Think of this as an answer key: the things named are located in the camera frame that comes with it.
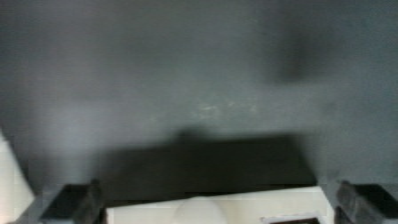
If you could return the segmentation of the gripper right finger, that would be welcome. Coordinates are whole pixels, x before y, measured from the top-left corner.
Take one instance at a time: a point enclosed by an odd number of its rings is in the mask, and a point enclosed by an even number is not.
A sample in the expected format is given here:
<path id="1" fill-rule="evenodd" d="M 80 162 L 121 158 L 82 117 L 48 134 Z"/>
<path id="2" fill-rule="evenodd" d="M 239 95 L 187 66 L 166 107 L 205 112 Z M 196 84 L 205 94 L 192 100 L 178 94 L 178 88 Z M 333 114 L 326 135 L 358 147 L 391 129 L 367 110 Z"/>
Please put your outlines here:
<path id="1" fill-rule="evenodd" d="M 398 200 L 379 184 L 342 182 L 335 224 L 398 224 Z"/>

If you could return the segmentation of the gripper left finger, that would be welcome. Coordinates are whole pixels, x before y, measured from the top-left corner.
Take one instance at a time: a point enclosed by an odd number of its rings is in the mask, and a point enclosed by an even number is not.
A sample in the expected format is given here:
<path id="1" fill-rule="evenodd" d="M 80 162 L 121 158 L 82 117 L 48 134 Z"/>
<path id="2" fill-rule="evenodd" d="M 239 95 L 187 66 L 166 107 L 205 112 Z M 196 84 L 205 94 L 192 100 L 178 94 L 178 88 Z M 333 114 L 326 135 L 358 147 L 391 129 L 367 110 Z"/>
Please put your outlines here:
<path id="1" fill-rule="evenodd" d="M 41 224 L 105 224 L 100 182 L 68 184 L 40 217 Z"/>

